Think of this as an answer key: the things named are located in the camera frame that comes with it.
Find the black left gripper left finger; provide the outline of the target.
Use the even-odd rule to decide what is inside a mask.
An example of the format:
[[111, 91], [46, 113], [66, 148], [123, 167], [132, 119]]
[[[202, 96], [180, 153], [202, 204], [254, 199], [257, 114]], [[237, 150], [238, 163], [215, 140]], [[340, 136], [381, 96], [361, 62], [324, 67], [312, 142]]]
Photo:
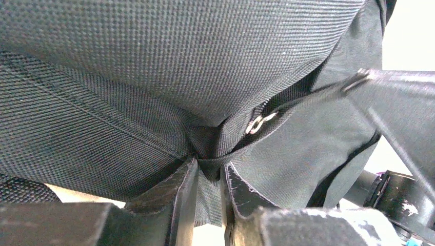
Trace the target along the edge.
[[128, 202], [1, 205], [1, 245], [191, 245], [199, 169], [193, 158]]

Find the black fabric student bag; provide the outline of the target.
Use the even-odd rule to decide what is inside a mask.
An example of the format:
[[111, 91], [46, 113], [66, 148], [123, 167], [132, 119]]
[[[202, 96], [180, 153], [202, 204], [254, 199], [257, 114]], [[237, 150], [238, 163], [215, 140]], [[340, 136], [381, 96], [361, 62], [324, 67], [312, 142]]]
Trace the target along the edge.
[[379, 133], [347, 99], [260, 115], [381, 68], [394, 1], [1, 1], [1, 188], [130, 201], [186, 159], [195, 224], [219, 167], [275, 204], [332, 208]]

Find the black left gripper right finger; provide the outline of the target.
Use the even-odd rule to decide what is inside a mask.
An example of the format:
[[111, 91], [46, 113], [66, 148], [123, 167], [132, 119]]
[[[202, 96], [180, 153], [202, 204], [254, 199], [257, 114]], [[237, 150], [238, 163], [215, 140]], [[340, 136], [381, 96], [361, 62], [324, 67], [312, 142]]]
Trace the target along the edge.
[[226, 245], [402, 245], [374, 209], [283, 209], [248, 184], [232, 163], [222, 166]]

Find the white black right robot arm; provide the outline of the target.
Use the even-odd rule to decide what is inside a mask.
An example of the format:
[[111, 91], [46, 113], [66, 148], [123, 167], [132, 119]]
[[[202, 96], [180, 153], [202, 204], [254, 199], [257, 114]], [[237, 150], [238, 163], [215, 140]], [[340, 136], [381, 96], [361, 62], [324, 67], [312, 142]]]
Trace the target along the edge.
[[382, 212], [403, 240], [434, 244], [434, 72], [361, 70], [342, 93], [409, 170], [377, 177], [363, 205]]

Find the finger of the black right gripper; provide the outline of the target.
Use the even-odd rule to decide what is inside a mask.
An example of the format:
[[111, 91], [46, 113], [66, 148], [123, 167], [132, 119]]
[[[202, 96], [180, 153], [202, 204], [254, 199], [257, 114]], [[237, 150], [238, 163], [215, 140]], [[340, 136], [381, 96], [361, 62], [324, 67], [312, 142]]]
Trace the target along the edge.
[[381, 131], [427, 193], [434, 193], [434, 72], [361, 69], [343, 94]]

